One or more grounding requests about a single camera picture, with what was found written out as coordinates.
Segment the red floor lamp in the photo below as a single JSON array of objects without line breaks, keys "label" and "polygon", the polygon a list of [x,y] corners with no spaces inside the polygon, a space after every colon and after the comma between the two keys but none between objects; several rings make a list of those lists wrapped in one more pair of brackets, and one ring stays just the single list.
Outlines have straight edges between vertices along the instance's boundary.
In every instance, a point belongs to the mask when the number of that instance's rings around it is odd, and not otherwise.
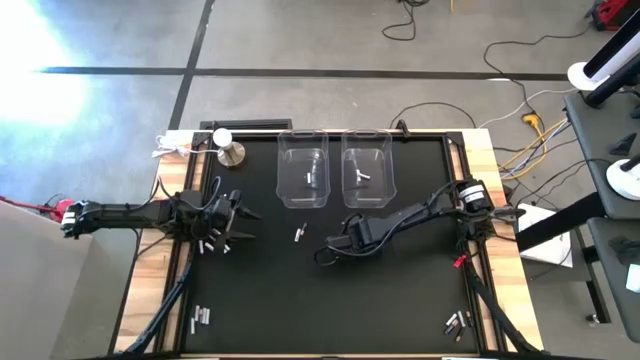
[{"label": "red floor lamp", "polygon": [[50,205],[49,203],[34,205],[13,201],[4,196],[0,196],[0,201],[19,208],[37,211],[40,215],[48,217],[49,219],[58,223],[62,222],[64,213],[66,212],[68,207],[74,203],[74,201],[71,199],[61,199],[53,205]]}]

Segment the small black object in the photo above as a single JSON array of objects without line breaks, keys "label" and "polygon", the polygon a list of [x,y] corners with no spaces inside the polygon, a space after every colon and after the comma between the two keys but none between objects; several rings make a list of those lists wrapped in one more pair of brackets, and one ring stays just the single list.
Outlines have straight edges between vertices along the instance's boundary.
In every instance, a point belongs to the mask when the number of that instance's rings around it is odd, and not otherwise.
[{"label": "small black object", "polygon": [[637,133],[634,132],[626,135],[616,143],[610,144],[608,147],[608,153],[614,156],[628,156],[636,137]]}]

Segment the black frame strut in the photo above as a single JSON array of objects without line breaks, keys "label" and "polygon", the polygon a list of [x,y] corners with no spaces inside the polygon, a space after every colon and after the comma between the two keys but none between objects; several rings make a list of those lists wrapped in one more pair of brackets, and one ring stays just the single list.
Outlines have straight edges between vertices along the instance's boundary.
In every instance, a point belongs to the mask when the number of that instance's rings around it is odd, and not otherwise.
[{"label": "black frame strut", "polygon": [[148,325],[142,330],[138,337],[125,350],[119,352],[123,357],[139,357],[145,356],[160,358],[162,355],[170,354],[170,351],[164,351],[165,335],[169,324],[171,311],[179,300],[184,298],[184,294],[189,284],[191,268],[194,260],[194,246],[190,245],[186,250],[186,262],[183,272],[177,276],[178,260],[170,261],[169,275],[173,275],[172,287],[166,290],[158,310],[152,316]]},{"label": "black frame strut", "polygon": [[486,304],[491,317],[500,325],[505,335],[509,338],[511,343],[514,345],[515,349],[518,353],[539,353],[539,350],[536,349],[533,345],[531,345],[525,337],[519,332],[514,324],[510,321],[506,313],[499,306],[495,297],[491,294],[489,289],[484,285],[482,280],[479,278],[474,265],[470,259],[464,260],[464,271],[465,276],[471,285],[471,287],[476,291],[476,293],[481,297],[481,299]]}]

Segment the white round stand base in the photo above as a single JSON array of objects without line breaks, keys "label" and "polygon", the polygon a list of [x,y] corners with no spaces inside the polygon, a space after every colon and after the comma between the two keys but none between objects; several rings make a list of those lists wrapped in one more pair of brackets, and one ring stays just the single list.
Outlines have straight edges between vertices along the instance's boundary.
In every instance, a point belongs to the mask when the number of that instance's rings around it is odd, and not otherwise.
[{"label": "white round stand base", "polygon": [[569,82],[578,90],[593,91],[611,76],[611,72],[601,68],[591,73],[586,62],[572,64],[567,70]]},{"label": "white round stand base", "polygon": [[606,170],[606,180],[610,187],[621,197],[640,201],[640,163],[626,169],[630,159],[621,159]]}]

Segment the grey cabinet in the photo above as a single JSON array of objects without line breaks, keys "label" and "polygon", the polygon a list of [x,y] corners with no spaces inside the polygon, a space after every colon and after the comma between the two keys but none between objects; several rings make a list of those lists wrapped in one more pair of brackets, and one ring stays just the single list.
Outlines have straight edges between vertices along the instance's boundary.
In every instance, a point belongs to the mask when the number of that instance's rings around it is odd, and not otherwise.
[{"label": "grey cabinet", "polygon": [[93,237],[0,201],[0,360],[48,360]]}]

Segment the white board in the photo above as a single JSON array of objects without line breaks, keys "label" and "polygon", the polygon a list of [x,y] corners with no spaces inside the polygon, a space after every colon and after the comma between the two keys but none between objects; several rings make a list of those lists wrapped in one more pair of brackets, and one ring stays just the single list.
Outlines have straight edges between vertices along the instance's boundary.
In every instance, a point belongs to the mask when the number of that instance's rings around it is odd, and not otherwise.
[{"label": "white board", "polygon": [[[517,230],[523,231],[528,227],[548,218],[555,214],[555,211],[542,207],[521,203],[517,206],[519,210],[523,210],[524,214],[518,218]],[[554,265],[560,265],[567,268],[573,267],[571,259],[571,236],[569,232],[557,235],[546,242],[521,250],[520,256],[527,260],[545,262]]]}]

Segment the grey side table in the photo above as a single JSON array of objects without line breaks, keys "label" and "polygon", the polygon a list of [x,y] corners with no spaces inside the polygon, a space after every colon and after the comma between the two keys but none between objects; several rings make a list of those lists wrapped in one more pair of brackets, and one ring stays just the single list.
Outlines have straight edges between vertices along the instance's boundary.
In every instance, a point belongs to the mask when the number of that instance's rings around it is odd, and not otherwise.
[{"label": "grey side table", "polygon": [[640,105],[640,98],[630,93],[616,93],[598,107],[590,107],[581,93],[564,98],[566,115],[584,157],[589,159],[589,172],[609,218],[618,220],[640,220],[640,201],[632,201],[617,194],[606,179],[608,165],[622,160],[622,156],[609,153],[609,148],[625,136],[636,133],[630,157],[640,153],[640,119],[631,117]]},{"label": "grey side table", "polygon": [[609,241],[617,236],[640,241],[640,221],[592,218],[587,225],[626,334],[632,342],[640,344],[640,294],[626,289],[629,265],[622,265],[609,246]]}]

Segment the black flat bar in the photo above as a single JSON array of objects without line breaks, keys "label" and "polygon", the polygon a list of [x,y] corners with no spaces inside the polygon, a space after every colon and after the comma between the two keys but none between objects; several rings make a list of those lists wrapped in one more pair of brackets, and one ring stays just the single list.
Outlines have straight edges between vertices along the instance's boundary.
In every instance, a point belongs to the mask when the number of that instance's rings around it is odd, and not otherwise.
[{"label": "black flat bar", "polygon": [[600,196],[592,193],[555,214],[519,231],[515,240],[520,252],[536,247],[558,235],[606,214]]}]

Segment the white bulb brass lamp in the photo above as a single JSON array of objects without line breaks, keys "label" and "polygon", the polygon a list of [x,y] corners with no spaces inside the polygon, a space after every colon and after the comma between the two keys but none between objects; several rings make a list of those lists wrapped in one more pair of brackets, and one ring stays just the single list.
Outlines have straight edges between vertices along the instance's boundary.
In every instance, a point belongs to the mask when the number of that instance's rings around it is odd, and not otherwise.
[{"label": "white bulb brass lamp", "polygon": [[242,144],[234,140],[230,130],[218,128],[213,132],[212,139],[217,147],[217,159],[221,165],[233,168],[244,161],[246,149]]}]

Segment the clear plastic bin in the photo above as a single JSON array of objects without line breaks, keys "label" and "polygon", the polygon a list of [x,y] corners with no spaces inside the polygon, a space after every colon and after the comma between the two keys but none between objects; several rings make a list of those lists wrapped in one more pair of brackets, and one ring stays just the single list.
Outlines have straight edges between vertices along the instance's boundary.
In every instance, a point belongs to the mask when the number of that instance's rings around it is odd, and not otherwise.
[{"label": "clear plastic bin", "polygon": [[[341,136],[342,195],[353,209],[385,207],[396,195],[393,137],[382,130],[347,130]],[[369,175],[358,179],[356,169]]]},{"label": "clear plastic bin", "polygon": [[[276,194],[289,209],[317,209],[331,193],[329,136],[322,130],[286,130],[278,135]],[[311,183],[306,174],[311,173]]]}]

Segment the black aluminium table frame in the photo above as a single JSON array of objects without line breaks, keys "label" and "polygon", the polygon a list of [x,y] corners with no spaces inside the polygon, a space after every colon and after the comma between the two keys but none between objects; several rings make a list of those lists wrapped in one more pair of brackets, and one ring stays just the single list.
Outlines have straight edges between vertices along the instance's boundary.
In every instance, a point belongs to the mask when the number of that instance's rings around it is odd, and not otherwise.
[{"label": "black aluminium table frame", "polygon": [[[214,166],[223,191],[239,190],[261,220],[239,219],[255,239],[224,255],[198,253],[188,301],[210,309],[190,334],[189,355],[427,355],[474,353],[476,336],[444,335],[445,322],[470,303],[454,267],[457,224],[431,220],[392,238],[367,258],[317,264],[315,252],[350,214],[341,192],[341,140],[329,141],[331,193],[319,209],[289,209],[276,194],[275,134],[241,135],[247,157],[235,170]],[[297,229],[307,229],[294,242]]]}]

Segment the black and white pole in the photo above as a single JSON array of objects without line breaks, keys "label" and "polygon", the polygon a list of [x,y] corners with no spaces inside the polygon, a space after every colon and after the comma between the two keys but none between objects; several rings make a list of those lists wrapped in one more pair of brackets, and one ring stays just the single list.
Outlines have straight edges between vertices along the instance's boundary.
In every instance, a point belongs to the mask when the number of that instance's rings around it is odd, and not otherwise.
[{"label": "black and white pole", "polygon": [[640,52],[640,18],[629,19],[584,65],[583,74],[601,81],[619,70]]}]

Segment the red toolbox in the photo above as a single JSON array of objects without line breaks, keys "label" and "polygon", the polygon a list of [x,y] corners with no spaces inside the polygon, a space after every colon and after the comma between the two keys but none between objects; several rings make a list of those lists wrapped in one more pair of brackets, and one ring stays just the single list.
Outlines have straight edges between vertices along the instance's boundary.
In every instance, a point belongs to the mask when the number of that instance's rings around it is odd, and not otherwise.
[{"label": "red toolbox", "polygon": [[597,31],[618,30],[624,23],[619,20],[629,0],[594,0],[584,18],[590,20]]}]

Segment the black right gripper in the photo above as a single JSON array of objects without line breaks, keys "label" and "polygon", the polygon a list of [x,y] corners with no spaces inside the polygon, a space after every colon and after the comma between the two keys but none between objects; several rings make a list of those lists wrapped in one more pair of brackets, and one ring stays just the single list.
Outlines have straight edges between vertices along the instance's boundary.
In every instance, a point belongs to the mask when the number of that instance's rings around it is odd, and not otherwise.
[{"label": "black right gripper", "polygon": [[335,252],[353,254],[373,254],[382,246],[388,233],[388,221],[383,218],[355,216],[346,221],[346,235],[330,236],[326,239],[329,248]]}]

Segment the black cloth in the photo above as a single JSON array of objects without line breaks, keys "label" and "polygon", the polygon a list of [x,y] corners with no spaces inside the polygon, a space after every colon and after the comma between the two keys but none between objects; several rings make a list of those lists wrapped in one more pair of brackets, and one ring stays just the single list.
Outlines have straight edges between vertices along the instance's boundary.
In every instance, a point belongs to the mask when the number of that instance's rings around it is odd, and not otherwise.
[{"label": "black cloth", "polygon": [[617,236],[609,241],[609,246],[622,265],[640,265],[640,241]]}]

